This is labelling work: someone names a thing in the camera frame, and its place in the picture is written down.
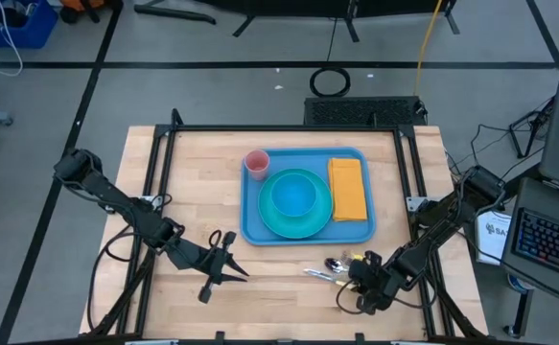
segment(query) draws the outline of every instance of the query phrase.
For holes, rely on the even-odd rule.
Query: blue tray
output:
[[[375,233],[375,205],[368,179],[368,166],[362,152],[354,148],[265,149],[270,156],[269,175],[285,169],[306,169],[318,174],[328,184],[330,158],[357,158],[361,161],[367,221],[333,221],[306,239],[290,240],[268,229],[258,211],[258,194],[265,181],[249,177],[245,163],[241,167],[241,233],[255,245],[296,245],[325,243],[360,243],[370,240]]]

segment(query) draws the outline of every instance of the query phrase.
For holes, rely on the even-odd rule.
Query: teal plate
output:
[[[302,174],[315,186],[314,207],[301,217],[286,216],[272,203],[272,186],[281,176],[289,173]],[[286,169],[271,176],[262,186],[258,195],[258,209],[262,221],[273,233],[288,239],[304,239],[316,234],[328,223],[333,214],[333,197],[326,182],[315,173],[303,169]]]

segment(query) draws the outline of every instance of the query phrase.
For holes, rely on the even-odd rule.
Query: yellow cable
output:
[[[417,76],[415,77],[415,87],[413,88],[413,96],[418,95],[418,88],[420,87],[420,77],[422,75],[422,61],[424,60],[424,54],[426,53],[426,46],[429,44],[429,37],[431,36],[432,28],[434,27],[434,21],[436,20],[436,16],[439,14],[439,10],[441,9],[441,3],[443,0],[439,0],[436,3],[436,8],[434,8],[434,13],[432,14],[431,23],[429,24],[429,28],[426,31],[426,35],[424,36],[424,43],[422,43],[422,47],[420,48],[420,57],[417,61]]]

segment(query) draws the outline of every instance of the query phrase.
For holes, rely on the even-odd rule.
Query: white cable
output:
[[[17,55],[17,60],[19,60],[19,70],[17,72],[8,73],[8,72],[0,71],[0,75],[5,77],[18,77],[21,74],[21,71],[23,71],[23,61],[21,60],[21,56],[19,55],[17,48],[14,46],[14,43],[12,42],[11,33],[9,32],[9,26],[7,23],[7,15],[4,13],[4,6],[2,6],[1,0],[0,0],[0,12],[2,13],[2,23],[3,23],[2,28],[0,28],[0,33],[2,34],[4,40],[7,41],[7,44],[14,50],[14,53]]]

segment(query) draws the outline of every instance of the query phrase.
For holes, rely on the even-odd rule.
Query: orange napkin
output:
[[[366,220],[366,199],[359,159],[331,158],[328,161],[330,191],[335,221]]]

